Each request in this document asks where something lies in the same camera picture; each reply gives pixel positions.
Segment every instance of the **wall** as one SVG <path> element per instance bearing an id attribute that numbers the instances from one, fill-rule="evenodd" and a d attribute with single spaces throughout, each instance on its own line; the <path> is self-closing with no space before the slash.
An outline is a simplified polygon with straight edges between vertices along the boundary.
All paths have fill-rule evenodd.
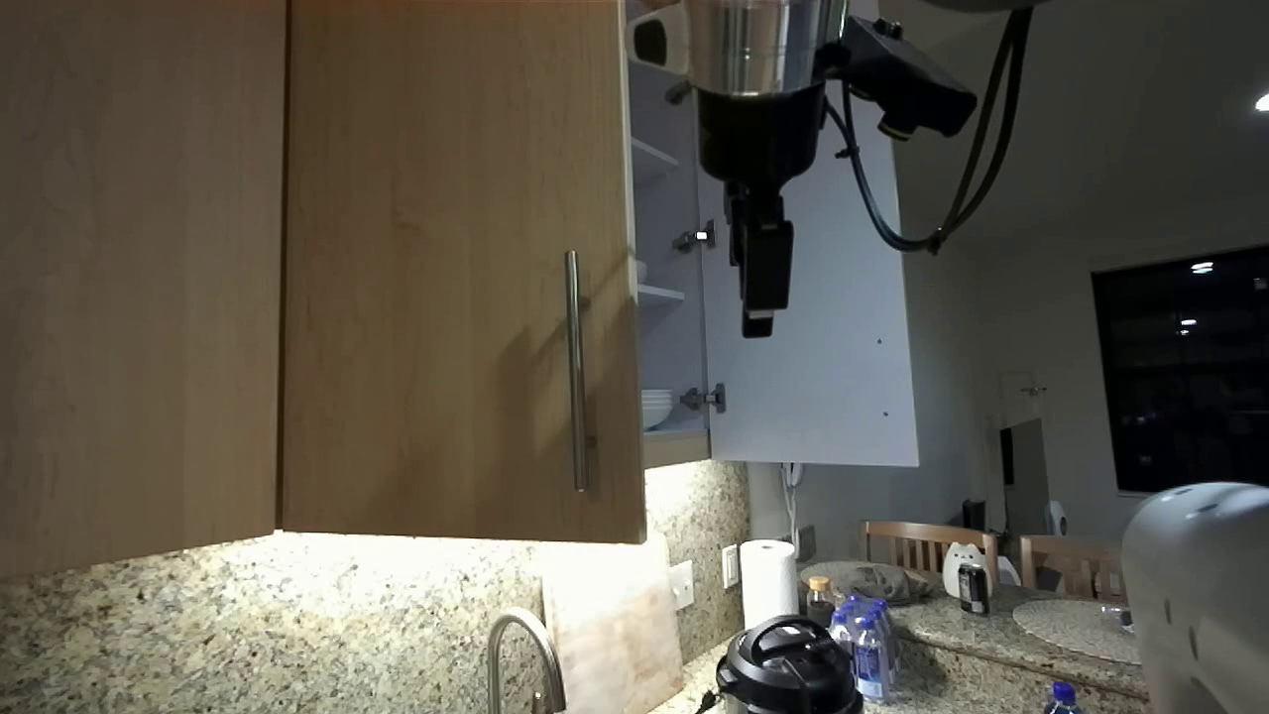
<path id="1" fill-rule="evenodd" d="M 727 465 L 647 475 L 643 546 L 271 535 L 0 588 L 0 711 L 484 711 L 484 635 L 538 610 L 538 564 L 693 559 L 682 658 L 743 625 L 717 546 L 750 524 Z M 530 682 L 508 643 L 508 698 Z"/>
<path id="2" fill-rule="evenodd" d="M 989 497 L 989 445 L 981 434 L 977 399 L 977 319 L 977 260 L 967 252 L 948 249 L 940 259 L 910 259 L 919 466 L 805 466 L 799 519 L 816 526 L 816 559 L 857 556 L 866 519 L 945 524 L 961 514 L 961 498 Z M 754 535 L 791 535 L 783 466 L 750 465 L 750 512 Z"/>
<path id="3" fill-rule="evenodd" d="M 1144 497 L 1113 489 L 1101 356 L 1091 274 L 1269 236 L 1264 198 L 1123 210 L 981 252 L 981 399 L 984 434 L 1026 415 L 1045 419 L 1050 497 L 1070 535 L 1117 535 Z"/>

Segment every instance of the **paper towel roll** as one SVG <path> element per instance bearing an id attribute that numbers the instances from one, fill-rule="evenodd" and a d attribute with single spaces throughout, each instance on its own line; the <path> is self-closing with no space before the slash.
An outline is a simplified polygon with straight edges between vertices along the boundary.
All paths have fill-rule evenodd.
<path id="1" fill-rule="evenodd" d="M 792 544 L 787 540 L 743 544 L 743 605 L 747 605 L 747 631 L 764 618 L 803 610 Z"/>

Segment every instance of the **white cabinet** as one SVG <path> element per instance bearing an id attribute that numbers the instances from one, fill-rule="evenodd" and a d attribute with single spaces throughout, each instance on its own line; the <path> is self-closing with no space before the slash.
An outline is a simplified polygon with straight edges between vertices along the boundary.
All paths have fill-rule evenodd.
<path id="1" fill-rule="evenodd" d="M 905 259 L 878 236 L 850 161 L 838 159 L 838 129 L 820 136 L 816 161 L 787 186 L 791 309 L 774 337 L 747 341 L 722 182 L 697 171 L 693 104 L 660 107 L 647 81 L 631 66 L 635 142 L 677 166 L 635 182 L 637 259 L 685 304 L 667 313 L 643 300 L 637 356 L 643 379 L 708 395 L 702 413 L 677 407 L 682 434 L 717 458 L 919 465 Z M 869 107 L 857 117 L 873 195 L 897 218 L 891 145 L 873 129 Z M 713 249 L 674 252 L 674 233 L 693 227 L 713 227 Z"/>

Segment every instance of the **cable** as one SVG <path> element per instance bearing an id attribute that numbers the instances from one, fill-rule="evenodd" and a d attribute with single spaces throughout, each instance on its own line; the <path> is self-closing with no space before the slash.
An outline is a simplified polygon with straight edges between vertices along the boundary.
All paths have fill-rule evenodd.
<path id="1" fill-rule="evenodd" d="M 857 175 L 857 186 L 861 186 L 861 198 L 866 198 L 866 210 L 881 233 L 881 241 L 889 241 L 891 249 L 940 249 L 951 230 L 961 230 L 989 198 L 989 190 L 994 186 L 1000 177 L 1000 166 L 1005 166 L 1005 153 L 1008 153 L 1008 142 L 1012 142 L 1012 129 L 1016 129 L 1016 112 L 1020 112 L 1020 92 L 1023 92 L 1023 60 L 1026 60 L 1026 36 L 1031 36 L 1031 6 L 1023 11 L 1012 11 L 1008 15 L 1008 27 L 1000 36 L 1000 46 L 994 46 L 994 64 L 992 64 L 992 77 L 989 77 L 989 96 L 984 96 L 984 117 L 977 125 L 977 142 L 972 142 L 972 153 L 967 153 L 967 166 L 961 175 L 961 186 L 956 186 L 956 198 L 948 207 L 948 218 L 945 227 L 938 227 L 931 233 L 926 236 L 910 236 L 910 233 L 897 233 L 881 210 L 878 210 L 878 198 L 873 198 L 873 182 L 866 175 L 866 161 L 861 161 L 861 142 L 857 142 L 857 129 L 854 129 L 854 104 L 850 104 L 850 87 L 842 87 L 842 112 L 830 104 L 830 116 L 844 140 L 844 159 L 854 161 L 854 175 Z M 1008 72 L 1008 100 L 1005 100 L 1005 125 L 994 136 L 994 152 L 992 152 L 992 161 L 989 161 L 989 175 L 984 182 L 967 195 L 972 186 L 972 175 L 981 171 L 981 153 L 984 153 L 984 140 L 989 140 L 989 125 L 992 125 L 992 116 L 994 116 L 994 96 L 1000 96 L 1000 77 Z"/>

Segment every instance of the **ceiling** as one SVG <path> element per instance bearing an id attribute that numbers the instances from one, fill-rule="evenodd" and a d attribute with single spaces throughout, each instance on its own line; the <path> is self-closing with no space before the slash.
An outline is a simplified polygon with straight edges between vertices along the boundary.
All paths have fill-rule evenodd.
<path id="1" fill-rule="evenodd" d="M 984 87 L 1005 15 L 926 0 L 883 0 L 883 15 Z M 1269 122 L 1240 112 L 1253 92 L 1269 92 L 1269 0 L 1041 3 L 1016 145 L 965 236 L 992 247 L 1228 195 L 1269 207 Z M 967 136 L 901 145 L 910 230 L 945 212 Z"/>

